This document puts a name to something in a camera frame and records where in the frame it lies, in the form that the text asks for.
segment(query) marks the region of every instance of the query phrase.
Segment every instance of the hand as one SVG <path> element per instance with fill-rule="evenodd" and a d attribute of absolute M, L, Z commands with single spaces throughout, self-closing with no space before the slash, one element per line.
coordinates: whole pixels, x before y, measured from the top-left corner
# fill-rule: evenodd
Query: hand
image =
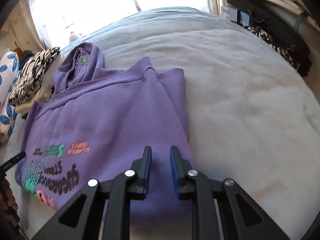
<path fill-rule="evenodd" d="M 9 207 L 13 207 L 14 210 L 18 210 L 18 205 L 16 203 L 16 199 L 14 198 L 13 194 L 12 194 L 12 190 L 10 189 L 10 183 L 9 181 L 7 181 L 6 179 L 2 180 L 2 186 L 5 190 L 5 194 L 6 197 L 8 198 L 8 206 Z"/>

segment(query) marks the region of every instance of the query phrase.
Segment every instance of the black and white patterned fabric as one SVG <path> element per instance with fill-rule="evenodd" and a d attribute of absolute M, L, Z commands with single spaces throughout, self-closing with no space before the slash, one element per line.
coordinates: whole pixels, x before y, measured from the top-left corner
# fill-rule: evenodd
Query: black and white patterned fabric
<path fill-rule="evenodd" d="M 261 27 L 259 26 L 245 26 L 245 29 L 247 29 L 249 32 L 255 34 L 257 37 L 261 38 L 264 40 L 266 43 L 268 43 L 276 52 L 278 52 L 287 62 L 290 63 L 290 65 L 297 69 L 297 63 L 293 59 L 291 55 L 291 51 L 294 50 L 294 45 L 291 46 L 291 48 L 286 48 L 283 49 L 280 46 L 278 46 L 273 40 L 272 37 L 269 33 L 264 31 Z"/>
<path fill-rule="evenodd" d="M 47 49 L 38 52 L 25 63 L 9 96 L 10 105 L 23 104 L 40 89 L 44 73 L 59 53 L 59 47 Z"/>

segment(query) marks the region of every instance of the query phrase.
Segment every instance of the stack of folded clothes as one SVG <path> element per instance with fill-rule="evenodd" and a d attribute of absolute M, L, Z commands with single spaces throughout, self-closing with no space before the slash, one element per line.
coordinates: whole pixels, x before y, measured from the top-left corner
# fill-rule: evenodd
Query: stack of folded clothes
<path fill-rule="evenodd" d="M 12 134 L 17 113 L 15 107 L 8 104 L 8 98 L 17 81 L 19 59 L 16 52 L 0 52 L 0 142 L 5 142 Z"/>
<path fill-rule="evenodd" d="M 59 50 L 56 47 L 38 52 L 25 63 L 8 99 L 16 113 L 24 116 L 34 101 L 45 103 L 50 99 L 53 88 L 51 76 L 65 58 Z"/>

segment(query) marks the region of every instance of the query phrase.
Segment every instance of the bed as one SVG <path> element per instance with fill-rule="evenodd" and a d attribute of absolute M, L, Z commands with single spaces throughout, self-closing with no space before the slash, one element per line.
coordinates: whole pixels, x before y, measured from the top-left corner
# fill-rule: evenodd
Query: bed
<path fill-rule="evenodd" d="M 240 26 L 193 8 L 158 8 L 122 19 L 66 48 L 95 43 L 105 67 L 128 69 L 149 56 L 157 71 L 183 68 L 189 144 L 211 179 L 235 179 L 292 240 L 320 210 L 320 107 L 295 70 Z M 4 159 L 19 152 L 18 117 Z M 54 214 L 8 180 L 32 237 Z M 131 228 L 131 239 L 191 239 L 191 217 Z"/>

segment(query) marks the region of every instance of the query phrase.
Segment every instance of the clothing tag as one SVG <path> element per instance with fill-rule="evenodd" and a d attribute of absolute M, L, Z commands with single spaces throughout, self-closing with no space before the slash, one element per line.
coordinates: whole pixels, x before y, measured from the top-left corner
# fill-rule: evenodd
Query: clothing tag
<path fill-rule="evenodd" d="M 80 57 L 80 63 L 87 62 L 87 56 L 81 56 Z"/>

